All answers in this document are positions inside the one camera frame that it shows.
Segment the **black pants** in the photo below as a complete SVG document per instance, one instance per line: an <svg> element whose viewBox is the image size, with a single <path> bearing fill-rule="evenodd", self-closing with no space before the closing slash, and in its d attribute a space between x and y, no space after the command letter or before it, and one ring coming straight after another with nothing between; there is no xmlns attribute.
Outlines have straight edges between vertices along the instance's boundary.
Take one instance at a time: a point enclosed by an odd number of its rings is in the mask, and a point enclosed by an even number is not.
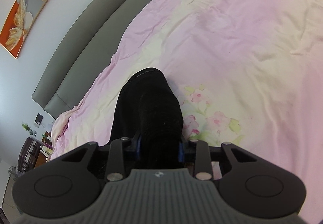
<svg viewBox="0 0 323 224"><path fill-rule="evenodd" d="M140 139L138 157L149 167L172 167L180 161L183 115L162 71L149 67L122 87L110 140Z"/></svg>

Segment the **wooden bedside table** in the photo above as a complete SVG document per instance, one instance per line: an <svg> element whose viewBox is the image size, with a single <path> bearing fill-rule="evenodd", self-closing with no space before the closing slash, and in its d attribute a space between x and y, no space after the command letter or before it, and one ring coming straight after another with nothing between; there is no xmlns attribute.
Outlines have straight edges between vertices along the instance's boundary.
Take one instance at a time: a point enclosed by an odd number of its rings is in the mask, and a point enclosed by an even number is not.
<svg viewBox="0 0 323 224"><path fill-rule="evenodd" d="M42 144L39 149L39 155L35 163L35 168L49 162L53 153L51 133L46 131L42 136Z"/></svg>

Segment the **dark maroon suitcase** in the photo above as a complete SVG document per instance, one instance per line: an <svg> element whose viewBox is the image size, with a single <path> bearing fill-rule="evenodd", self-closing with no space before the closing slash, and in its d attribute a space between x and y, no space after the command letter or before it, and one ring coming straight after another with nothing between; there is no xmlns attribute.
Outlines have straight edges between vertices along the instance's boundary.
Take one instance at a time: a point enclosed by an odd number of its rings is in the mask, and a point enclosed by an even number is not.
<svg viewBox="0 0 323 224"><path fill-rule="evenodd" d="M35 168L42 144L28 137L20 151L17 169L20 173L25 173Z"/></svg>

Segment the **small green potted plant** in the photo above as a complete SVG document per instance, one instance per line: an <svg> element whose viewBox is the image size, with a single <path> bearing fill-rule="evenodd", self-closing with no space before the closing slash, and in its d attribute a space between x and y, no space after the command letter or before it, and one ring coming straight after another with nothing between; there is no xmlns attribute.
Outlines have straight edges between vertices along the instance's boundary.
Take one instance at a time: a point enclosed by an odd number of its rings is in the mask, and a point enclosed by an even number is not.
<svg viewBox="0 0 323 224"><path fill-rule="evenodd" d="M29 135L33 136L34 131L31 129L31 127L27 123L22 123L21 125L24 128L24 130L29 133Z"/></svg>

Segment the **standing fan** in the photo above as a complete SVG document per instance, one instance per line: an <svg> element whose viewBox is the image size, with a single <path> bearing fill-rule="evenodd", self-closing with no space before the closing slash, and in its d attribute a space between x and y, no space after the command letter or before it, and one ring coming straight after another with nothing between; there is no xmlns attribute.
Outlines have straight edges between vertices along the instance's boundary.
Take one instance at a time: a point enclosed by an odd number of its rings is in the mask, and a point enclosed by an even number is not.
<svg viewBox="0 0 323 224"><path fill-rule="evenodd" d="M13 181L16 181L16 179L19 177L18 173L19 171L17 170L16 166L11 166L8 169L9 178Z"/></svg>

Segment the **grey upholstered headboard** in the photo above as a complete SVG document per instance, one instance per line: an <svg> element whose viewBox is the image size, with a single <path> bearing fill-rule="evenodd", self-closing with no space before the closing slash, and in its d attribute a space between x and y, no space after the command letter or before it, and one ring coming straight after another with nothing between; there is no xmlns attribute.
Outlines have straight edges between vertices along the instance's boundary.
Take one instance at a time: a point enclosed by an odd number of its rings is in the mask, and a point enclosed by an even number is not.
<svg viewBox="0 0 323 224"><path fill-rule="evenodd" d="M32 99L56 119L79 104L151 0L93 0L52 55Z"/></svg>

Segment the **pink floral duvet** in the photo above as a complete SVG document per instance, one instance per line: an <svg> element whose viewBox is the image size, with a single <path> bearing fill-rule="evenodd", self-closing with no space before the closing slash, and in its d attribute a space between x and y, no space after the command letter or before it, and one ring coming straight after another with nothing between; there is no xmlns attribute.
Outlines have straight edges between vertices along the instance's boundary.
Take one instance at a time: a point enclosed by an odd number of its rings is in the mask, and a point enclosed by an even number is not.
<svg viewBox="0 0 323 224"><path fill-rule="evenodd" d="M229 141L293 172L307 189L301 217L322 220L322 0L152 0L57 118L52 157L107 143L122 86L148 67L180 104L182 136Z"/></svg>

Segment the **black wall socket panel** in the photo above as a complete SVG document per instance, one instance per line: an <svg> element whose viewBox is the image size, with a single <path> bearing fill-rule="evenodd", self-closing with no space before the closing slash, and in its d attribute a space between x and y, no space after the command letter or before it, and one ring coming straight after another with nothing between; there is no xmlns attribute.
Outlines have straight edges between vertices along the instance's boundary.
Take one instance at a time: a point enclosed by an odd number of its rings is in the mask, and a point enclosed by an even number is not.
<svg viewBox="0 0 323 224"><path fill-rule="evenodd" d="M43 116L40 113L38 113L35 118L35 123L37 123L38 125L41 125L42 120L43 120Z"/></svg>

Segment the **framed wall painting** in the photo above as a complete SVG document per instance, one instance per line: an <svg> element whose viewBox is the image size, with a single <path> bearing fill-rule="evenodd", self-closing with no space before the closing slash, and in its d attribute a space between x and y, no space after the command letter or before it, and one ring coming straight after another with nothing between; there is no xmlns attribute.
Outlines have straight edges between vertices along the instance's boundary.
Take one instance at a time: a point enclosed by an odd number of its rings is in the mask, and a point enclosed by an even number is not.
<svg viewBox="0 0 323 224"><path fill-rule="evenodd" d="M16 0L1 30L1 46L15 59L48 0Z"/></svg>

